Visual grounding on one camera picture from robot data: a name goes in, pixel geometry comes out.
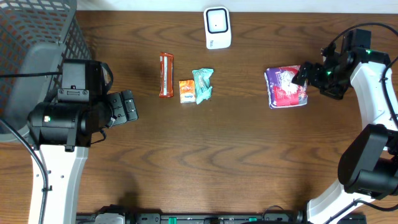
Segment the orange tissue pack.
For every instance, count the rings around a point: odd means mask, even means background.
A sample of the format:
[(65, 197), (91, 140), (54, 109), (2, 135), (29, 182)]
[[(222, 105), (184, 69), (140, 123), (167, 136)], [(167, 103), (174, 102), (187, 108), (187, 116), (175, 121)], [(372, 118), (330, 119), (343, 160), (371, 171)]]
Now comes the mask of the orange tissue pack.
[(195, 82), (194, 80), (179, 81), (180, 102), (194, 103), (196, 102)]

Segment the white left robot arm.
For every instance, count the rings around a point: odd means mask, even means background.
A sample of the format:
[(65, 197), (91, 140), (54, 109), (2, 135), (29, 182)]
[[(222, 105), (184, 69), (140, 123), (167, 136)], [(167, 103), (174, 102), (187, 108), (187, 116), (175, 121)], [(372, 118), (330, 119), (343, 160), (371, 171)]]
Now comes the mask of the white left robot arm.
[(110, 93), (112, 84), (106, 63), (68, 59), (54, 99), (29, 113), (34, 147), (29, 223), (75, 222), (92, 135), (138, 118), (132, 92)]

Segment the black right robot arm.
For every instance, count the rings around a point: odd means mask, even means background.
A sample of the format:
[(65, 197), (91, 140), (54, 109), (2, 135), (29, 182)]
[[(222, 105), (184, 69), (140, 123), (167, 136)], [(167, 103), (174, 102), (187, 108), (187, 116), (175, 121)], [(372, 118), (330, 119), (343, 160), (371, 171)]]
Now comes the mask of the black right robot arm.
[(342, 99), (349, 87), (358, 99), (363, 129), (341, 156), (338, 178), (290, 223), (338, 223), (362, 205), (397, 195), (397, 98), (387, 53), (363, 45), (340, 53), (322, 50), (323, 63), (302, 65), (293, 83)]

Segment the purple red sanitary pad pack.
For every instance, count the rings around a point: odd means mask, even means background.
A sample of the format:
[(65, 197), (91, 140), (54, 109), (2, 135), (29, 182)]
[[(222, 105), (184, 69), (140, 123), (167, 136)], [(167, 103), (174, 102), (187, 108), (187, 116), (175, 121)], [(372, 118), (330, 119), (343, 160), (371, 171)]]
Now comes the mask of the purple red sanitary pad pack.
[(292, 83), (292, 79), (299, 69), (300, 65), (293, 65), (268, 68), (264, 72), (271, 109), (291, 108), (307, 104), (307, 85), (300, 86)]

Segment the teal green wipes packet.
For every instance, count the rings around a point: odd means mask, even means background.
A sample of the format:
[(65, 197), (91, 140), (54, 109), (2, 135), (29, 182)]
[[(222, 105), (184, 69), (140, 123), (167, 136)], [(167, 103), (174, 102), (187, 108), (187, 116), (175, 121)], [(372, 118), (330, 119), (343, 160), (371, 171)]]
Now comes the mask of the teal green wipes packet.
[(193, 79), (195, 82), (196, 104), (200, 104), (203, 100), (211, 98), (212, 86), (210, 85), (210, 77), (214, 70), (212, 68), (201, 68), (193, 70)]

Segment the red brown snack bar wrapper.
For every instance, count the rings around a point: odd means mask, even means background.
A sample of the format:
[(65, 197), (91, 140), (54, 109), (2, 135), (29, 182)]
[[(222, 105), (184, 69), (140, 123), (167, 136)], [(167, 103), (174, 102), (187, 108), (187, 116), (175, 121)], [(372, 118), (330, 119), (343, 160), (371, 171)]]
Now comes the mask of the red brown snack bar wrapper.
[(173, 89), (173, 71), (174, 71), (174, 56), (169, 53), (160, 53), (160, 98), (171, 98), (174, 96)]

